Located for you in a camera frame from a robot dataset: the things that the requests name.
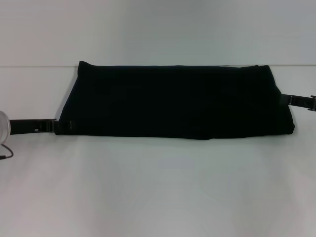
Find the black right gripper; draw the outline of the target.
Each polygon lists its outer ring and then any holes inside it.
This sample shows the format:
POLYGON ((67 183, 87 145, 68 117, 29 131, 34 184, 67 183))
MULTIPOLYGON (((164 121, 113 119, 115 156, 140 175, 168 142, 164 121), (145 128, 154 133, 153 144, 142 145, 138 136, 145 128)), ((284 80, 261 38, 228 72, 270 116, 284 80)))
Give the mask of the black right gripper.
POLYGON ((295 95, 280 95, 281 105, 291 105, 296 107, 307 108, 309 111, 316 111, 316 97, 311 95, 310 97, 302 97, 295 95))

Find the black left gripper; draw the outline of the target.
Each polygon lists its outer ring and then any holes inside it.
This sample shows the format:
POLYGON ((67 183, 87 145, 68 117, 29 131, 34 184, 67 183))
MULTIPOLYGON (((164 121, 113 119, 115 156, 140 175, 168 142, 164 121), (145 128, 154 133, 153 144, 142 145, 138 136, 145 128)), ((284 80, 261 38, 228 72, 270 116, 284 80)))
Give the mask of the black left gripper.
POLYGON ((55 119, 12 119, 11 135, 31 133, 76 133, 77 124, 73 120, 57 121, 55 119))

